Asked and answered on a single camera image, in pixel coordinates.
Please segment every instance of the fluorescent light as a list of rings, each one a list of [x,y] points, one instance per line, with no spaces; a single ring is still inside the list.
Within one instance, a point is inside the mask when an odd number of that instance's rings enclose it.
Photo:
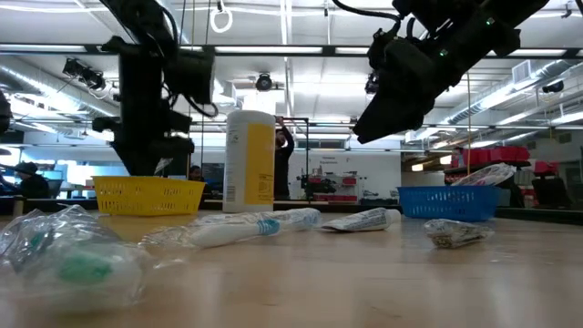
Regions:
[[[583,111],[578,112],[578,113],[573,113],[573,114],[567,114],[567,115],[563,116],[562,118],[555,118],[551,121],[551,123],[564,124],[564,123],[573,122],[573,121],[580,120],[580,119],[583,119]]]
[[[310,140],[324,140],[324,139],[332,139],[332,140],[345,140],[350,137],[349,133],[343,134],[326,134],[326,133],[311,133]],[[306,139],[306,135],[304,134],[297,134],[298,139]]]
[[[202,46],[181,46],[180,49],[192,50],[192,51],[202,51]]]
[[[84,46],[59,45],[0,45],[0,51],[87,52]]]
[[[517,136],[514,136],[514,137],[512,137],[512,138],[508,138],[506,141],[516,141],[516,140],[519,140],[519,139],[522,139],[522,138],[525,138],[525,137],[531,136],[531,135],[533,135],[533,134],[535,134],[535,132],[528,132],[528,133],[523,133],[523,134],[521,134],[521,135],[517,135]]]
[[[490,145],[494,145],[495,143],[497,143],[498,140],[484,140],[484,141],[477,141],[477,142],[473,142],[472,143],[472,148],[476,149],[476,148],[482,148],[482,147],[488,147]]]
[[[510,118],[506,118],[506,119],[503,119],[503,120],[499,121],[498,123],[496,123],[496,125],[510,124],[510,123],[516,122],[516,121],[518,121],[518,120],[520,120],[522,118],[525,118],[527,116],[528,116],[527,113],[516,114],[514,116],[511,116]]]
[[[387,152],[384,149],[348,149],[350,151],[361,151],[361,152]]]
[[[17,126],[20,126],[20,127],[34,128],[34,129],[37,129],[39,131],[44,131],[44,132],[48,132],[48,133],[56,133],[55,129],[48,127],[44,124],[33,123],[32,125],[30,125],[30,124],[25,124],[25,123],[20,123],[20,122],[16,122],[15,124]]]
[[[437,142],[436,144],[434,144],[433,149],[440,149],[440,148],[447,147],[447,146],[449,146],[449,142],[440,141],[440,142]]]
[[[321,46],[217,46],[218,53],[320,54]]]
[[[99,138],[105,141],[113,141],[114,140],[114,134],[111,131],[103,131],[103,132],[97,132],[94,130],[87,130],[87,134],[93,138]]]
[[[563,56],[565,49],[518,49],[508,56]]]
[[[367,47],[337,47],[336,54],[339,55],[366,55]]]
[[[439,159],[439,163],[442,165],[449,165],[452,163],[452,156],[444,156],[442,158]]]
[[[528,126],[500,126],[500,127],[496,127],[499,129],[535,129],[535,130],[543,130],[543,129],[547,129],[548,127],[541,127],[541,126],[533,126],[533,127],[528,127]]]

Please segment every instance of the white bottle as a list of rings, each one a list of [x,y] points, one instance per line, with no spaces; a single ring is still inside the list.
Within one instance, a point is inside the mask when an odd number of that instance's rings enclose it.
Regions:
[[[273,210],[274,128],[275,117],[260,111],[227,116],[223,211]]]

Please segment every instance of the yellow label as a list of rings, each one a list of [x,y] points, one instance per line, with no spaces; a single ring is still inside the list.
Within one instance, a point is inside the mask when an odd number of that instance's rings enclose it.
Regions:
[[[273,126],[249,124],[247,129],[247,169],[245,171],[245,204],[273,203]]]

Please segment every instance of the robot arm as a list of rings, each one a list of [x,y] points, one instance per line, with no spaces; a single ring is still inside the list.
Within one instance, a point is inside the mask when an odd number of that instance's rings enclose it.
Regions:
[[[211,104],[214,57],[180,49],[172,14],[155,0],[101,2],[137,44],[127,44],[114,36],[102,46],[119,54],[121,117],[97,118],[93,129],[114,132],[111,146],[130,175],[151,176],[161,159],[194,151],[189,138],[169,137],[171,131],[190,131],[192,119],[171,110],[179,96],[206,117],[218,114]],[[167,91],[166,97],[161,96],[162,88]],[[207,113],[199,104],[211,104],[214,112]]]
[[[393,29],[379,29],[368,51],[378,75],[378,91],[353,132],[361,143],[407,129],[418,129],[435,99],[459,83],[463,74],[490,51],[506,56],[520,48],[516,26],[544,7],[548,0],[393,0],[399,15],[367,12],[332,0],[359,15],[384,16]],[[427,29],[427,37],[407,37],[397,31],[401,20],[413,15]]]

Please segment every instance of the plastic bag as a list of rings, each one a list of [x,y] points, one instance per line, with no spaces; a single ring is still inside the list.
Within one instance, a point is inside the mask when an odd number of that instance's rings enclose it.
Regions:
[[[331,220],[322,225],[328,231],[379,231],[389,228],[394,220],[401,218],[398,210],[378,208]]]
[[[505,163],[490,165],[452,183],[452,186],[495,186],[510,179],[517,168]]]
[[[6,278],[0,293],[52,312],[132,305],[152,264],[146,251],[122,242],[78,205],[10,222],[0,234],[0,260]]]
[[[455,220],[430,220],[424,224],[424,228],[436,247],[447,249],[485,241],[494,235],[490,228]]]
[[[209,248],[284,231],[304,231],[321,221],[314,209],[218,214],[187,226],[160,228],[144,236],[140,245],[165,248]]]

